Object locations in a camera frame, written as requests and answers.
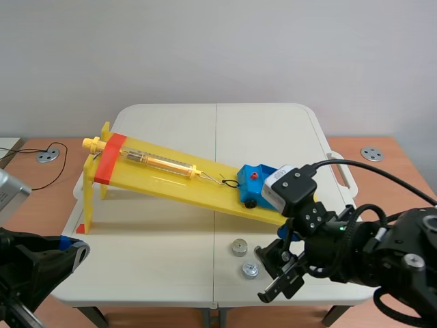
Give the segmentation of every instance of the black wheel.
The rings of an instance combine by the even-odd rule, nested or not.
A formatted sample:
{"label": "black wheel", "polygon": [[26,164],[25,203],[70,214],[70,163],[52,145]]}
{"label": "black wheel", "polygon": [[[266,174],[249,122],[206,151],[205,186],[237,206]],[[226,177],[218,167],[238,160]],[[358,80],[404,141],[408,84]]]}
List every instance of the black wheel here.
{"label": "black wheel", "polygon": [[247,200],[244,202],[244,205],[246,208],[255,208],[257,207],[257,201],[256,200]]}

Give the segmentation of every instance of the white wall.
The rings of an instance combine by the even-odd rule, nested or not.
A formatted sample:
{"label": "white wall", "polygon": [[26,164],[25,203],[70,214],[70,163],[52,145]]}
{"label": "white wall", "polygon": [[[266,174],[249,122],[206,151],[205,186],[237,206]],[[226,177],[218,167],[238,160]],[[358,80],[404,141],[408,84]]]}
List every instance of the white wall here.
{"label": "white wall", "polygon": [[435,0],[0,0],[0,135],[94,135],[137,103],[296,102],[394,135],[437,190]]}

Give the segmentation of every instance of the table leg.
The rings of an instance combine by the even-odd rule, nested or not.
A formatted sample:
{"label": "table leg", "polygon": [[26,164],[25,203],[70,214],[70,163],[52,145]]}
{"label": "table leg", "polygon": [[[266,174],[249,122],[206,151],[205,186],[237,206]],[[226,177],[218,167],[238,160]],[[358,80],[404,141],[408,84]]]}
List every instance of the table leg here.
{"label": "table leg", "polygon": [[334,305],[329,309],[328,314],[323,318],[322,324],[325,327],[330,327],[340,316],[344,314],[351,306],[349,305]]}
{"label": "table leg", "polygon": [[227,311],[232,307],[220,307],[218,309],[218,326],[220,328],[226,328]]}
{"label": "table leg", "polygon": [[86,316],[97,328],[107,328],[109,327],[109,324],[107,320],[104,318],[104,315],[100,310],[93,306],[93,307],[77,307],[79,311],[82,312],[84,316]]}
{"label": "table leg", "polygon": [[211,328],[211,324],[212,324],[211,309],[210,308],[201,308],[200,313],[202,315],[203,328]]}

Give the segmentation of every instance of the yellow ramp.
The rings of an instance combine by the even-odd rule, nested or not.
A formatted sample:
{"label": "yellow ramp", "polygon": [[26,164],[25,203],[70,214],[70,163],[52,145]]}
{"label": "yellow ramp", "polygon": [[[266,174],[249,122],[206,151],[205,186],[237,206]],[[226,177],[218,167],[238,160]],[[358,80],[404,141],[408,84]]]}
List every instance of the yellow ramp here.
{"label": "yellow ramp", "polygon": [[[167,157],[176,161],[196,165],[198,170],[204,171],[216,180],[222,180],[220,174],[226,179],[237,180],[238,168],[209,161],[200,157],[178,152],[176,150],[157,146],[137,139],[127,138],[124,142],[126,147],[149,152]],[[89,178],[94,177],[100,156],[93,162],[89,170]],[[109,183],[111,186],[130,189],[139,193],[145,193],[157,197],[169,198],[179,202],[217,210],[219,212],[247,217],[258,221],[282,225],[285,218],[274,210],[264,208],[248,209],[240,203],[239,190],[227,185],[219,185],[214,181],[195,176],[172,174],[159,169],[146,167],[133,163],[119,156]]]}

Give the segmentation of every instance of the red tape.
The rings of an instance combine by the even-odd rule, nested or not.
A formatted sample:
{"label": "red tape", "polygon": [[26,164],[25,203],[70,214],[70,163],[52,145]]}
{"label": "red tape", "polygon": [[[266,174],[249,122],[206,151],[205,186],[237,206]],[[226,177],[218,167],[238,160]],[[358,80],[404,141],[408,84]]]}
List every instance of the red tape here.
{"label": "red tape", "polygon": [[104,147],[102,158],[97,167],[96,175],[94,176],[95,182],[109,185],[112,171],[115,167],[115,162],[119,155],[120,148],[125,140],[125,135],[118,135],[117,133],[114,133],[112,137],[109,138],[107,145]]}

